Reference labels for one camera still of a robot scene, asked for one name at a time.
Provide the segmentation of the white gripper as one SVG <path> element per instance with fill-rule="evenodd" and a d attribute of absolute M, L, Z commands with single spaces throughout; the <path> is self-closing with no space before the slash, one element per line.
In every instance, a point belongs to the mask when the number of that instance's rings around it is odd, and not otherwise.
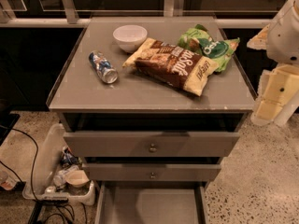
<path fill-rule="evenodd" d="M 251 121 L 259 126 L 274 122 L 283 126 L 299 107 L 299 65 L 279 63 L 263 70 Z"/>

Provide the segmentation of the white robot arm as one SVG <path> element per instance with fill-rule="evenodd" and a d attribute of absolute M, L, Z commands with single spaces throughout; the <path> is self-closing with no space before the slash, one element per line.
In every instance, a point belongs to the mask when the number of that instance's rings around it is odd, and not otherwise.
<path fill-rule="evenodd" d="M 263 70 L 250 119 L 259 126 L 283 126 L 299 106 L 299 0 L 288 0 L 247 47 L 264 49 L 278 63 Z"/>

